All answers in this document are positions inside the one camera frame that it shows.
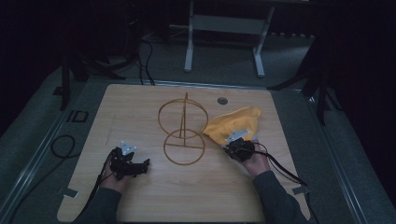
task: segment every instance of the circle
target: circle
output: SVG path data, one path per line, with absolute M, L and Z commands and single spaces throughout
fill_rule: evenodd
M 178 129 L 176 130 L 176 131 L 174 131 L 174 132 L 172 132 L 172 133 L 170 133 L 169 131 L 167 131 L 166 130 L 166 128 L 164 127 L 164 125 L 161 123 L 161 115 L 162 115 L 162 112 L 163 112 L 163 109 L 167 106 L 167 105 L 171 105 L 171 104 L 176 104 L 176 103 L 182 103 L 182 105 L 183 105 L 183 111 L 182 111 L 182 113 L 181 113 L 181 119 L 179 120 L 180 121 L 180 123 L 179 123 L 179 125 L 178 125 Z M 201 129 L 201 131 L 200 132 L 191 132 L 191 133 L 193 133 L 193 136 L 176 136 L 176 135 L 174 135 L 174 133 L 176 133 L 176 132 L 178 132 L 178 131 L 180 131 L 180 130 L 187 130 L 187 128 L 186 128 L 186 126 L 184 126 L 183 127 L 183 125 L 186 125 L 186 105 L 192 105 L 192 106 L 195 106 L 196 108 L 199 108 L 200 110 L 202 110 L 204 113 L 205 113 L 205 125 L 204 125 L 204 127 Z M 206 128 L 206 126 L 207 126 L 207 123 L 209 122 L 209 116 L 207 115 L 207 112 L 206 112 L 206 110 L 204 109 L 204 107 L 203 106 L 201 106 L 200 104 L 198 104 L 197 102 L 195 102 L 195 101 L 193 101 L 193 100 L 190 100 L 190 99 L 175 99 L 175 100 L 172 100 L 172 101 L 169 101 L 168 103 L 166 103 L 166 104 L 164 104 L 163 106 L 161 106 L 161 108 L 160 108 L 160 110 L 159 110 L 159 112 L 158 112 L 158 123 L 160 124 L 160 127 L 161 127 L 161 129 L 163 129 L 163 131 L 164 132 L 166 132 L 167 134 L 173 134 L 173 137 L 178 137 L 178 138 L 191 138 L 191 137 L 194 137 L 194 136 L 196 136 L 197 134 L 199 134 L 199 133 L 201 133 L 201 132 L 203 132 L 204 131 L 204 129 Z
M 191 133 L 195 133 L 195 135 L 189 138 L 174 137 L 174 134 L 177 132 L 191 132 Z M 187 145 L 187 140 L 191 140 L 193 143 L 195 143 L 195 145 Z M 201 147 L 196 146 L 198 143 L 201 143 L 202 146 Z M 193 151 L 198 149 L 201 149 L 202 151 L 201 152 Z M 202 136 L 198 134 L 196 131 L 176 130 L 169 133 L 168 136 L 166 137 L 163 143 L 163 153 L 165 154 L 166 158 L 169 161 L 171 161 L 176 165 L 192 165 L 198 162 L 198 160 L 200 160 L 204 156 L 205 141 L 202 138 Z

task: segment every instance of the wire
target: wire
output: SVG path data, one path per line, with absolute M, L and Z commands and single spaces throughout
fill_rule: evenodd
M 155 86 L 154 79 L 151 77 L 151 75 L 149 73 L 149 59 L 151 58 L 153 47 L 148 41 L 146 41 L 144 39 L 142 39 L 141 41 L 142 41 L 142 43 L 149 45 L 150 51 L 148 54 L 148 58 L 146 59 L 145 65 L 142 64 L 142 59 L 140 58 L 140 55 L 137 55 L 137 61 L 139 62 L 138 67 L 139 67 L 140 84 L 144 85 L 144 82 L 143 82 L 143 70 L 144 70 L 148 76 L 148 80 L 149 80 L 151 86 Z
M 267 151 L 267 148 L 265 147 L 265 145 L 263 145 L 263 144 L 261 144 L 261 143 L 254 143 L 254 144 L 258 144 L 258 145 L 260 145 L 260 146 L 262 146 L 262 147 L 264 147 L 265 148 L 265 151 L 266 152 L 260 152 L 260 151 L 254 151 L 254 153 L 258 153 L 258 154 L 262 154 L 262 155 L 264 155 L 264 156 L 266 156 L 268 159 L 269 159 L 269 161 L 271 162 L 271 164 L 274 166 L 274 164 L 272 163 L 272 161 L 275 163 L 275 165 L 280 169 L 280 170 L 282 170 L 284 173 L 286 173 L 288 176 L 290 176 L 291 178 L 288 178 L 286 175 L 284 175 L 282 172 L 280 172 L 283 176 L 285 176 L 287 179 L 289 179 L 289 180 L 291 180 L 291 181 L 293 181 L 293 182 L 295 182 L 295 183 L 298 183 L 298 184 L 301 184 L 301 185 L 304 185 L 304 186 L 308 186 L 301 178 L 299 178 L 298 176 L 296 176 L 296 175 L 294 175 L 294 174 L 292 174 L 290 171 L 288 171 L 285 167 L 283 167 L 271 154 L 269 154 Z
M 310 200 L 311 198 L 310 198 L 310 195 L 309 195 L 310 189 L 309 189 L 309 187 L 308 187 L 308 184 L 306 184 L 301 178 L 299 178 L 299 177 L 297 177 L 296 175 L 292 174 L 291 172 L 289 172 L 288 170 L 286 170 L 282 165 L 280 165 L 279 162 L 278 162 L 272 155 L 270 155 L 270 154 L 268 153 L 267 147 L 266 147 L 265 145 L 263 145 L 263 144 L 261 144 L 261 143 L 254 143 L 254 144 L 260 145 L 260 146 L 264 147 L 264 149 L 265 149 L 265 152 L 254 151 L 254 153 L 258 153 L 258 154 L 262 154 L 262 155 L 266 156 L 266 157 L 269 159 L 269 162 L 271 162 L 271 164 L 272 164 L 273 166 L 274 166 L 274 164 L 272 163 L 272 161 L 276 164 L 276 166 L 279 167 L 279 169 L 281 169 L 281 170 L 282 170 L 283 172 L 285 172 L 287 175 L 291 176 L 291 178 L 293 178 L 294 180 L 291 179 L 291 178 L 288 178 L 287 176 L 285 176 L 283 173 L 281 173 L 281 172 L 274 166 L 274 168 L 275 168 L 277 171 L 279 171 L 280 174 L 282 174 L 283 176 L 285 176 L 287 179 L 293 181 L 294 183 L 301 184 L 301 185 L 303 185 L 303 186 L 305 186 L 305 187 L 308 188 L 308 192 L 304 194 L 305 200 L 306 200 L 306 205 L 308 206 L 309 211 L 311 212 L 312 216 L 314 217 L 315 222 L 319 224 L 318 217 L 317 217 L 317 215 L 315 214 L 314 209 L 312 209 L 312 206 L 311 206 L 311 202 L 310 202 L 310 201 L 311 201 L 311 200 Z
M 76 219 L 75 219 L 74 221 L 76 221 L 76 220 L 84 213 L 84 211 L 88 208 L 88 205 L 90 205 L 90 202 L 92 201 L 93 196 L 95 196 L 96 191 L 99 189 L 99 185 L 100 185 L 105 179 L 107 179 L 108 177 L 110 177 L 111 175 L 114 174 L 114 173 L 111 173 L 110 175 L 108 175 L 108 176 L 106 176 L 104 179 L 102 179 L 102 175 L 103 175 L 103 173 L 105 172 L 105 169 L 106 169 L 106 166 L 107 166 L 107 164 L 108 164 L 108 161 L 110 160 L 110 158 L 112 157 L 112 155 L 113 155 L 113 154 L 112 154 L 111 152 L 108 154 L 108 156 L 107 156 L 107 158 L 106 158 L 106 160 L 105 160 L 105 163 L 103 164 L 102 171 L 100 172 L 100 174 L 99 174 L 98 177 L 96 178 L 95 185 L 94 185 L 94 187 L 93 187 L 93 189 L 92 189 L 92 191 L 91 191 L 91 194 L 90 194 L 90 197 L 88 198 L 88 201 L 85 203 L 85 205 L 84 205 L 84 207 L 82 208 L 81 212 L 78 214 L 78 216 L 76 217 Z
M 54 145 L 55 143 L 61 139 L 61 138 L 70 138 L 72 140 L 72 146 L 70 147 L 69 151 L 67 152 L 67 154 L 65 156 L 59 155 L 55 152 L 54 150 Z M 71 158 L 75 158 L 77 156 L 79 156 L 80 154 L 76 154 L 76 155 L 72 155 L 70 156 L 70 154 L 74 151 L 76 146 L 76 140 L 72 135 L 69 134 L 64 134 L 64 135 L 60 135 L 57 138 L 55 138 L 54 140 L 52 140 L 51 144 L 50 144 L 50 150 L 52 151 L 53 155 L 57 158 L 62 159 L 60 162 L 58 162 L 58 164 L 56 164 L 48 173 L 46 173 L 43 177 L 41 177 L 41 179 L 38 180 L 38 182 L 32 186 L 32 188 L 21 198 L 20 202 L 18 203 L 18 205 L 15 207 L 14 212 L 11 215 L 11 218 L 9 219 L 8 223 L 12 223 L 14 220 L 14 217 L 16 216 L 19 208 L 21 207 L 21 205 L 23 204 L 23 202 L 28 198 L 28 196 L 44 181 L 46 180 L 56 169 L 58 169 L 62 163 L 64 163 L 64 161 L 66 161 L 67 159 L 71 159 Z

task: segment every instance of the metal bar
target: metal bar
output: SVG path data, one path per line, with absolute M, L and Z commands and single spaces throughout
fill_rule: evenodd
M 312 116 L 315 118 L 316 117 L 316 112 L 315 108 L 313 107 L 313 103 L 309 103 L 309 111 L 312 114 Z M 349 179 L 347 177 L 347 174 L 342 166 L 342 163 L 340 162 L 340 159 L 335 151 L 335 147 L 332 143 L 332 139 L 330 135 L 327 133 L 326 128 L 319 124 L 318 120 L 315 119 L 315 123 L 318 126 L 318 129 L 323 136 L 326 148 L 329 151 L 331 161 L 332 161 L 332 168 L 334 169 L 335 176 L 338 179 L 338 182 L 340 184 L 341 191 L 344 193 L 344 197 L 346 198 L 346 203 L 349 206 L 349 210 L 351 212 L 351 215 L 355 219 L 356 223 L 359 224 L 366 224 L 367 218 L 364 215 L 361 205 L 359 203 L 359 200 L 355 194 L 354 189 L 352 188 L 352 185 L 349 182 Z
M 62 128 L 64 121 L 67 119 L 67 115 L 70 112 L 71 105 L 82 92 L 82 89 L 83 84 L 77 83 L 77 86 L 73 89 L 73 97 L 72 101 L 69 102 L 69 107 L 67 107 L 65 111 L 62 111 L 60 115 L 58 115 L 57 119 L 52 123 L 51 127 L 49 128 L 49 131 L 45 135 L 43 141 L 40 143 L 39 147 L 35 151 L 34 156 L 21 171 L 12 190 L 9 192 L 8 196 L 0 207 L 0 223 L 9 222 L 9 219 L 11 218 L 14 209 L 21 201 L 23 194 L 28 190 L 32 180 L 35 177 L 35 174 L 40 168 L 42 161 L 45 159 L 50 142 L 52 141 L 52 139 L 54 139 L 56 134 L 58 134 L 59 130 Z
M 184 63 L 184 71 L 190 72 L 192 69 L 192 54 L 194 51 L 194 44 L 192 43 L 193 32 L 193 19 L 194 19 L 194 1 L 190 1 L 190 18 L 189 18 L 189 44 L 187 46 L 186 62 Z

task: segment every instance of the wooden board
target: wooden board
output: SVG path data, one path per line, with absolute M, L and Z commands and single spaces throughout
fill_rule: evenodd
M 263 221 L 262 208 L 252 178 L 236 161 L 208 136 L 205 154 L 198 162 L 184 166 L 170 162 L 163 152 L 167 133 L 158 121 L 159 109 L 174 99 L 189 99 L 202 105 L 209 119 L 245 106 L 262 110 L 257 135 L 269 152 L 288 170 L 296 174 L 276 108 L 268 91 L 210 89 L 192 87 L 110 85 L 99 107 L 91 131 L 78 160 L 69 188 L 78 191 L 77 198 L 64 197 L 59 209 L 61 221 L 72 221 L 87 202 L 97 175 L 108 153 L 120 141 L 138 147 L 133 162 L 150 159 L 146 175 L 134 178 L 122 196 L 119 221 L 133 222 L 256 222 Z M 228 100 L 218 103 L 219 97 Z M 169 132 L 180 127 L 183 104 L 167 105 L 161 122 Z M 194 105 L 186 106 L 186 124 L 200 131 L 205 126 L 205 113 Z M 189 144 L 199 145 L 197 138 Z M 196 158 L 197 150 L 181 147 L 172 154 L 178 161 Z M 276 172 L 292 195 L 298 184 Z M 309 217 L 304 195 L 295 195 L 303 213 Z

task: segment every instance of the gray floor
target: gray floor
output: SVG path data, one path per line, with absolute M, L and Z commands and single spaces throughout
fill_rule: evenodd
M 154 49 L 148 68 L 157 85 L 265 90 L 265 87 L 295 74 L 312 41 L 304 37 L 270 35 L 262 52 L 266 76 L 258 78 L 251 48 L 208 44 L 204 39 L 198 39 L 201 44 L 194 48 L 192 72 L 184 73 L 186 43 L 183 38 L 178 35 L 164 44 L 154 35 L 146 37 Z M 142 44 L 140 51 L 145 61 L 149 56 L 149 45 Z M 139 84 L 135 65 L 118 73 L 128 78 L 117 83 Z M 2 204 L 15 204 L 9 203 L 21 197 L 12 191 L 15 186 L 32 187 L 60 161 L 49 150 L 54 137 L 72 134 L 76 138 L 72 154 L 81 151 L 106 86 L 116 83 L 98 75 L 92 75 L 87 83 L 73 82 L 73 100 L 67 110 L 61 112 L 60 97 L 52 95 L 60 80 L 60 70 L 51 74 L 0 140 L 3 155 L 0 158 Z M 272 94 L 299 176 L 312 189 L 311 204 L 320 223 L 395 223 L 395 209 L 380 186 L 345 114 L 330 105 L 331 110 L 325 113 L 326 126 L 319 125 L 314 112 L 315 102 L 298 92 L 303 85 L 302 81 Z M 89 111 L 87 122 L 66 122 L 71 110 Z M 66 154 L 70 147 L 70 142 L 65 140 L 55 145 L 60 154 Z M 39 150 L 42 151 L 41 157 L 36 153 Z M 35 156 L 42 159 L 39 166 L 29 163 Z M 59 223 L 57 210 L 77 161 L 78 158 L 66 160 L 38 185 L 19 208 L 13 223 Z M 27 184 L 23 185 L 18 179 L 27 180 Z M 21 193 L 26 190 L 29 189 L 21 188 Z M 20 197 L 8 198 L 8 195 Z M 2 206 L 1 215 L 8 215 L 6 212 L 12 209 Z

